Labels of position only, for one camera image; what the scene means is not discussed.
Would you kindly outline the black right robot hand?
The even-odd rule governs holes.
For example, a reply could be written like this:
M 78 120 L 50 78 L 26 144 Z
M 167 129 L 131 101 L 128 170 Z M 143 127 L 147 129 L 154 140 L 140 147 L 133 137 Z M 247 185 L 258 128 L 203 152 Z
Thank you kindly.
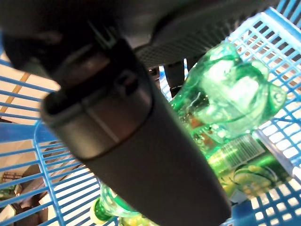
M 60 90 L 44 123 L 98 178 L 161 226 L 231 215 L 213 170 L 148 69 L 197 56 L 275 0 L 3 0 L 18 70 Z

